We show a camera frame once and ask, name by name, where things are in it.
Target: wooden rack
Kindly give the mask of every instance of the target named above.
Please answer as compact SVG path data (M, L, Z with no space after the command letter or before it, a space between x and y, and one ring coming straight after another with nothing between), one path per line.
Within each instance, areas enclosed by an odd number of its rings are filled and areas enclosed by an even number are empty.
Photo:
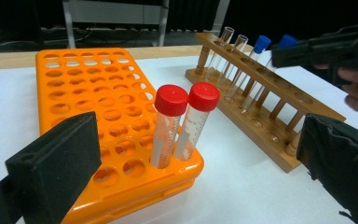
M217 36L210 33L197 33L196 38L202 43L202 50L197 67L186 70L186 77L192 83L205 81L205 64L210 55L210 50L246 73L250 79L247 81L245 88L238 88L233 102L225 100L231 80L226 79L224 81L224 85L220 87L222 92L218 108L286 173L289 173L300 164L300 161L296 159L300 131L296 132L295 127L306 114L321 114L334 119L345 120L338 112L322 104L282 77L269 70L266 73L265 66L252 60L242 52L231 53L235 49L231 45L223 47L219 45ZM260 83L265 89L254 106L250 107L246 113L242 113L241 104L245 97L249 95L249 89L254 81ZM275 93L280 100L271 111L268 111L263 104L270 92ZM296 110L296 113L287 124L279 118L279 114L286 104Z

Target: red cap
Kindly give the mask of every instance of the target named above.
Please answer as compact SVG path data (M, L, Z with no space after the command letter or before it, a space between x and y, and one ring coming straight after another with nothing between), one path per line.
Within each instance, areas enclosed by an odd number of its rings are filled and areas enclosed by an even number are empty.
M187 109L188 94L181 87L175 85L163 85L157 90L156 110L169 117L183 115Z
M202 112L214 110L219 102L220 92L208 82L197 82L191 87L188 103Z

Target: blue lid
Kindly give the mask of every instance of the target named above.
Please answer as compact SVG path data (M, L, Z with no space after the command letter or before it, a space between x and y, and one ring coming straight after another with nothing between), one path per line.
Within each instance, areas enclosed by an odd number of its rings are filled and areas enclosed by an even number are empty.
M269 46L270 43L271 40L268 37L264 35L260 35L257 41L255 41L254 52L261 53L264 49L266 49Z
M292 37L291 35L284 35L282 36L281 41L279 42L278 48L290 48L297 42L297 39Z

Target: empty test tube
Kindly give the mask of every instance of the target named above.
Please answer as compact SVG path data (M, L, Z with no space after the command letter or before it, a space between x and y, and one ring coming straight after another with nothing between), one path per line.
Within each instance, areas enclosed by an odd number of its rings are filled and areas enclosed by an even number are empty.
M234 34L234 29L228 26L225 27L225 30L220 36L219 41L215 42L215 44L224 47L229 43L233 34ZM206 70L205 77L204 77L205 81L212 82L212 78L214 77L214 74L218 72L217 67L219 66L221 60L222 60L222 56L220 56L218 53L215 52Z
M158 88L155 108L158 111L153 149L150 157L152 166L162 169L169 165L173 143L181 116L187 108L187 92L175 85Z
M248 37L245 35L238 35L235 40L234 47L229 51L231 54L239 54L239 52L243 52L245 50L246 44L248 43ZM219 78L216 82L216 87L221 89L225 80L228 79L229 75L232 72L234 66L226 61L226 64L223 66L222 71L220 72Z
M252 50L249 57L257 61L261 53L269 46L270 43L271 40L268 37L261 35L260 37L258 37L257 41L255 42L254 49ZM257 83L256 81L254 81L254 83L251 83L252 87L249 90L249 94L246 96L245 100L242 103L242 113L248 111L249 106L252 103L253 99L250 96L250 93L252 92L252 89L255 87L256 83Z
M263 50L269 46L269 43L271 43L271 40L268 37L260 35L255 42L254 48L249 54L249 58L253 59L254 61L257 61ZM250 59L243 58L242 61L245 63L249 63ZM247 77L248 75L246 73L242 72L240 69L237 70L234 78L232 79L231 86L225 96L225 99L227 101L232 102L235 92L243 84Z
M277 48L290 48L292 47L295 43L297 42L297 39L295 39L294 37L290 36L290 35L284 35L281 38L281 41L278 44ZM266 74L268 71L271 72L275 72L276 67L274 67L272 65L272 58L270 58L266 64L266 66L264 67L263 70L261 70L261 74ZM242 104L242 108L248 110L255 101L258 101L258 99L260 98L261 93L264 91L265 87L264 86L260 86L260 88L256 91L255 97L252 98L250 97L250 92L249 95L246 97L244 103Z
M188 95L188 108L173 156L179 161L191 158L209 116L219 102L220 92L208 82L197 82Z

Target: white tabletop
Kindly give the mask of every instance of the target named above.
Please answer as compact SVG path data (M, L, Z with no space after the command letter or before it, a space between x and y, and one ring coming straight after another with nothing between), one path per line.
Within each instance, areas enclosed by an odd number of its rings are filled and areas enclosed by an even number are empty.
M179 57L136 62L155 89L172 83L189 91L185 71L197 61ZM358 113L345 105L343 91L299 67L276 73L358 129ZM35 69L0 70L0 179L7 175L5 160L38 136ZM112 223L352 223L338 214L346 210L319 181L310 179L303 165L285 173L218 109L208 117L197 149L205 166L192 188Z

